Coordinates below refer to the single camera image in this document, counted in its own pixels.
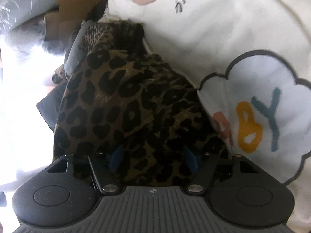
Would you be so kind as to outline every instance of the white pillow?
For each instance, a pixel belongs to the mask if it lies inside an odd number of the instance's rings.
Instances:
[[[109,0],[106,16],[144,25],[231,154],[287,184],[292,228],[310,231],[311,0]]]

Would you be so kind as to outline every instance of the gray ribbed plate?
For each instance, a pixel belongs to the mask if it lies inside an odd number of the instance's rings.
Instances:
[[[39,229],[22,224],[15,233],[292,233],[284,225],[263,230],[232,226],[213,214],[202,197],[179,187],[127,187],[106,196],[87,218],[71,226]]]

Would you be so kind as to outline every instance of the cardboard box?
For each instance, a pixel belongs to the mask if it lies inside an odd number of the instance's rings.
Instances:
[[[47,13],[46,40],[60,39],[66,46],[70,34],[81,25],[100,0],[56,0],[59,11]]]

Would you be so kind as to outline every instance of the black outline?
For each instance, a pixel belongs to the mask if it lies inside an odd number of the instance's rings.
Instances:
[[[306,86],[306,87],[308,87],[308,88],[310,89],[310,91],[311,91],[311,83],[310,83],[309,81],[307,81],[307,80],[305,80],[305,79],[300,79],[300,78],[298,78],[296,72],[294,71],[294,69],[292,68],[292,66],[290,65],[290,63],[288,63],[288,62],[287,62],[284,58],[282,58],[281,56],[279,56],[279,55],[277,55],[276,53],[271,52],[271,51],[269,51],[269,50],[253,50],[253,51],[249,51],[249,52],[246,52],[246,53],[240,55],[239,57],[237,57],[236,59],[234,59],[234,60],[229,64],[229,66],[228,66],[227,69],[226,69],[225,74],[212,73],[212,74],[209,74],[208,76],[206,76],[206,77],[201,81],[200,87],[199,87],[198,91],[200,91],[200,90],[202,89],[204,83],[205,83],[208,79],[210,79],[210,78],[212,78],[212,77],[218,76],[218,77],[222,77],[222,78],[225,78],[226,80],[228,80],[229,72],[230,72],[230,70],[234,67],[234,65],[236,65],[237,63],[239,63],[240,61],[242,61],[242,60],[244,60],[244,59],[246,59],[246,58],[248,58],[248,57],[257,56],[257,55],[265,55],[265,56],[273,57],[273,58],[279,60],[279,61],[280,61],[281,63],[283,63],[283,64],[289,69],[289,71],[292,73],[292,75],[293,75],[293,77],[294,77],[294,79],[295,79],[295,85],[303,85],[303,86]],[[301,163],[300,163],[300,166],[299,166],[299,168],[298,168],[296,174],[295,174],[292,178],[290,178],[290,179],[288,179],[287,181],[285,181],[285,182],[283,183],[284,185],[290,184],[291,182],[293,182],[294,180],[296,180],[296,179],[300,176],[300,174],[301,174],[301,172],[302,172],[302,170],[303,170],[303,168],[304,168],[304,163],[305,163],[306,159],[309,158],[309,157],[311,157],[311,148],[310,148],[310,151],[309,151],[309,152],[307,152],[306,154],[304,154],[304,155],[301,156]]]

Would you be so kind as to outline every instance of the brown cardboard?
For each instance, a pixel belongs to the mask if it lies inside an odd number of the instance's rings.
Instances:
[[[56,0],[59,4],[58,15],[49,15],[47,17],[47,24],[52,31],[48,37],[55,37],[58,35],[66,46],[70,34],[81,25],[81,22],[86,18],[87,14],[100,0]],[[53,29],[51,25],[58,24],[58,32]]]

